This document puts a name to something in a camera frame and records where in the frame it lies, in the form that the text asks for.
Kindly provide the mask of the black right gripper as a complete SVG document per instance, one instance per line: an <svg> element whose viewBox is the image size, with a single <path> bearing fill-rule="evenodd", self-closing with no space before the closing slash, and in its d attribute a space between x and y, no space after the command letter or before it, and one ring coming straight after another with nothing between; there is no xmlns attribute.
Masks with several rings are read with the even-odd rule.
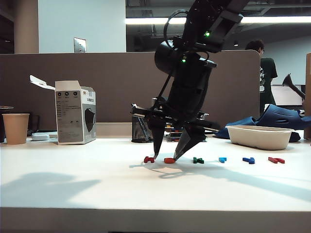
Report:
<svg viewBox="0 0 311 233"><path fill-rule="evenodd" d="M209 131L219 130L220 125L205 120L205 113L201 111L207 88L208 83L186 87L173 82L167 99L159 96L150 108L142 108L134 103L132 104L132 116L147 119L148 127L152 131L154 159L157 158L160 151L166 122L172 123L177 128L186 125L175 149L175 161L206 139L205 129Z"/></svg>

